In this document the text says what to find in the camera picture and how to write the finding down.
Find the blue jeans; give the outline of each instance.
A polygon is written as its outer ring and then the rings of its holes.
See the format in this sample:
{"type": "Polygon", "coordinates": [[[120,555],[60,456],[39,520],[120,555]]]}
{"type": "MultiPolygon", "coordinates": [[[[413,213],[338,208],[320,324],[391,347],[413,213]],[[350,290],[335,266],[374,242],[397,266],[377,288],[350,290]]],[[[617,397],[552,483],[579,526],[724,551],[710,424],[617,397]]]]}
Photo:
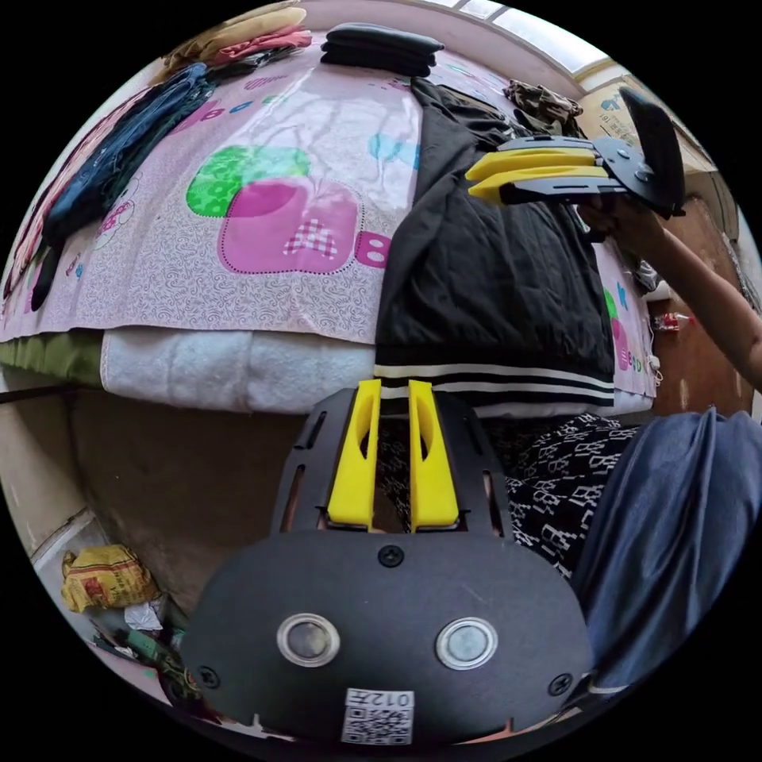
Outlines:
{"type": "Polygon", "coordinates": [[[114,126],[71,178],[46,217],[42,236],[59,255],[69,236],[102,219],[148,154],[211,95],[206,66],[195,63],[152,88],[114,126]]]}

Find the person's hand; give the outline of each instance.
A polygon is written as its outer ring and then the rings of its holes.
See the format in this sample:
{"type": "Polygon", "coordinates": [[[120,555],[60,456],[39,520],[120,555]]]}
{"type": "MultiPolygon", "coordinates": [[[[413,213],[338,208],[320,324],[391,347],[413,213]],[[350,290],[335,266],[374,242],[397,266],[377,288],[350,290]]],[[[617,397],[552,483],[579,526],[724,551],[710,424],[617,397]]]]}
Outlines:
{"type": "Polygon", "coordinates": [[[578,207],[585,224],[598,233],[611,236],[623,251],[650,261],[658,256],[664,244],[664,228],[656,215],[647,207],[625,195],[607,199],[610,210],[604,210],[602,199],[593,196],[578,207]]]}

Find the white towel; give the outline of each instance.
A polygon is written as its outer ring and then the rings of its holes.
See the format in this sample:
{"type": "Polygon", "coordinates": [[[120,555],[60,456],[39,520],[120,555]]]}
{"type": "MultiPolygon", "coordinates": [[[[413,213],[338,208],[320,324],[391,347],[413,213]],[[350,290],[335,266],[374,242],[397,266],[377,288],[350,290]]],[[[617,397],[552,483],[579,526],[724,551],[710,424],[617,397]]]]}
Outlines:
{"type": "Polygon", "coordinates": [[[373,378],[375,349],[300,333],[106,331],[101,381],[121,397],[201,410],[307,414],[373,378]]]}

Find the patterned black and white fabric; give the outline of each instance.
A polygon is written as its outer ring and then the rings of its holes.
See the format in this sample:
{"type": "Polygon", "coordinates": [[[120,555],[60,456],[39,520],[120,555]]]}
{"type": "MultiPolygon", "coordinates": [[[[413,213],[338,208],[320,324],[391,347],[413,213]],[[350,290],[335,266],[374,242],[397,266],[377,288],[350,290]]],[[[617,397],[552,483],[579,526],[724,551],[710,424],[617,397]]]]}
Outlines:
{"type": "MultiPolygon", "coordinates": [[[[514,538],[571,578],[610,473],[637,427],[591,414],[483,421],[506,474],[514,538]]],[[[410,531],[407,421],[383,421],[377,488],[410,531]]]]}

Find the person's arm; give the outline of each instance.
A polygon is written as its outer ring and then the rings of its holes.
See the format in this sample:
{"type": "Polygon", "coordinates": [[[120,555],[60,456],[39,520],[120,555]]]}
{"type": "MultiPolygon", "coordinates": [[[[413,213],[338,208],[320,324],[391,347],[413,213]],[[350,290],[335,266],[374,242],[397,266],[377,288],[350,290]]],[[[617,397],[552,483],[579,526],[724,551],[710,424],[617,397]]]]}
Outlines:
{"type": "Polygon", "coordinates": [[[665,230],[639,203],[619,198],[603,212],[599,198],[579,208],[593,229],[651,264],[687,304],[733,367],[762,391],[762,318],[724,278],[665,230]]]}
{"type": "Polygon", "coordinates": [[[762,318],[738,290],[667,230],[664,243],[643,254],[736,370],[762,391],[762,318]]]}

